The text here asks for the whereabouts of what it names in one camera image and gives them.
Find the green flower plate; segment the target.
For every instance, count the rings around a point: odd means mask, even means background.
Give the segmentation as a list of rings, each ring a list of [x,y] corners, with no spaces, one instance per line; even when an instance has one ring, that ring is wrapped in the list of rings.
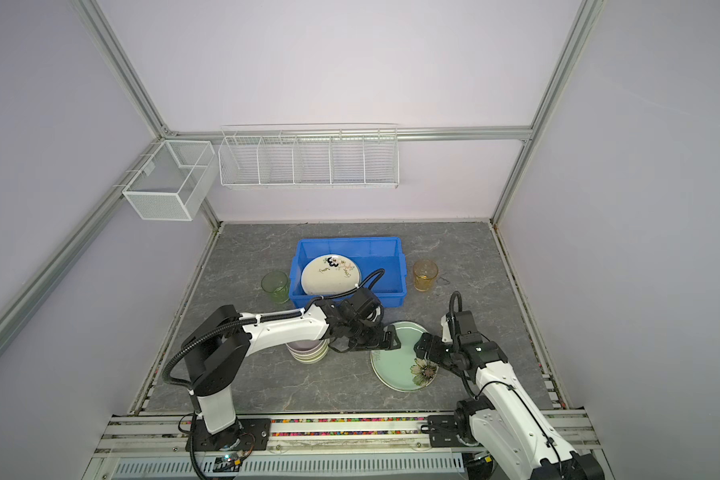
[[[388,388],[398,392],[414,392],[429,386],[438,373],[438,366],[420,359],[414,352],[415,344],[427,330],[411,321],[393,324],[400,348],[372,351],[371,368],[377,378]]]

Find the cream floral plate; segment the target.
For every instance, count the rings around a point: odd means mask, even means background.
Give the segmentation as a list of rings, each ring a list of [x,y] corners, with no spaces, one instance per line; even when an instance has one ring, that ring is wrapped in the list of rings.
[[[306,295],[333,295],[346,292],[361,282],[361,271],[351,259],[323,255],[310,261],[301,273],[301,288]]]

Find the purple top bowl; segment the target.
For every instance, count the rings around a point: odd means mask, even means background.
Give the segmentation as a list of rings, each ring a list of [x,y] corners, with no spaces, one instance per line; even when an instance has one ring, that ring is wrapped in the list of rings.
[[[306,355],[311,354],[322,348],[326,344],[325,340],[307,340],[307,341],[296,341],[286,344],[286,347],[296,354]]]

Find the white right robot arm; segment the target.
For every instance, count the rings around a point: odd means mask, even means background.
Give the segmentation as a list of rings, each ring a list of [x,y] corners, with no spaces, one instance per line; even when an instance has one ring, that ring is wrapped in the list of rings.
[[[414,346],[429,360],[471,381],[478,392],[457,404],[460,436],[477,443],[510,479],[603,479],[591,454],[580,454],[552,427],[518,380],[507,355],[480,333],[450,343],[424,333]]]

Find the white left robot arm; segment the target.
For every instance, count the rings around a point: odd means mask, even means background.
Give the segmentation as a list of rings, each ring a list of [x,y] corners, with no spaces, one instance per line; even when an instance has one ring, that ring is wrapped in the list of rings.
[[[344,352],[401,347],[384,307],[362,290],[337,300],[317,297],[300,309],[241,313],[224,305],[198,327],[166,364],[164,382],[187,390],[194,413],[211,435],[238,428],[231,385],[243,361],[262,350],[301,341],[339,341]]]

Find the blue plastic bin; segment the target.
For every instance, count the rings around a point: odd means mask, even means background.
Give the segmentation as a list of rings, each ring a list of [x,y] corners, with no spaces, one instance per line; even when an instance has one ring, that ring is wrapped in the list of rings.
[[[339,256],[354,262],[360,278],[359,283],[377,269],[384,269],[384,276],[371,290],[385,308],[402,307],[407,295],[407,268],[402,242],[398,237],[358,237],[304,239],[297,244],[289,273],[289,298],[296,307],[305,307],[312,295],[303,286],[302,274],[310,262],[331,256],[336,263]]]

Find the stacked lower bowls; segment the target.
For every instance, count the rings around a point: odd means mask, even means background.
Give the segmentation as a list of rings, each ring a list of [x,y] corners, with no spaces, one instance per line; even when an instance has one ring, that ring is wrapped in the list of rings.
[[[328,353],[327,344],[321,344],[310,350],[294,350],[288,348],[291,356],[298,362],[303,364],[314,364],[322,360]]]

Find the amber glass cup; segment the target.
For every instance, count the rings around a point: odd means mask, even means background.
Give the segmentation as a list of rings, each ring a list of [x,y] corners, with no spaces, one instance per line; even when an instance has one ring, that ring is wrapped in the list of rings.
[[[431,290],[439,275],[439,267],[431,259],[421,259],[413,265],[414,288],[419,292]]]

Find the green glass cup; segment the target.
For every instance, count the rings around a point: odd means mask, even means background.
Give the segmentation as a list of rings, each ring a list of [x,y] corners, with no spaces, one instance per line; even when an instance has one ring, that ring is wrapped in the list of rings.
[[[261,280],[261,289],[275,304],[289,301],[289,277],[282,271],[268,272]]]

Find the small white mesh basket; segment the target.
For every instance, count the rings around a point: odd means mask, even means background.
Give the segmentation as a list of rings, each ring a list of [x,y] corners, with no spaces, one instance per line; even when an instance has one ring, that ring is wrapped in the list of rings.
[[[191,221],[219,175],[209,141],[164,140],[151,153],[123,194],[148,221]]]

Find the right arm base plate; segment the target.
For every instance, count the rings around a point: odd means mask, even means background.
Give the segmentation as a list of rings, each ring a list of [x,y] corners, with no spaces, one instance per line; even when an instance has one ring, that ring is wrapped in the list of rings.
[[[434,448],[471,446],[460,435],[459,426],[453,414],[429,415],[420,431],[428,436],[429,444]]]

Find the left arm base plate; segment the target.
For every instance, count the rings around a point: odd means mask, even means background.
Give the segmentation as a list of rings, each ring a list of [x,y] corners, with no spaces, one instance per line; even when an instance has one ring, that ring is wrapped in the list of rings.
[[[265,450],[271,425],[269,418],[238,418],[231,427],[211,434],[205,421],[199,418],[190,427],[186,451],[189,451],[190,444],[196,452]]]

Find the aluminium mounting rail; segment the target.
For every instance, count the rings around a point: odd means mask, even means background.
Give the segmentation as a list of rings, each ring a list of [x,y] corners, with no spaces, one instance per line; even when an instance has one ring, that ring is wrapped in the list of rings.
[[[252,435],[230,451],[190,457],[188,415],[115,416],[85,470],[86,479],[465,479],[477,447],[436,447],[428,412],[244,415]]]

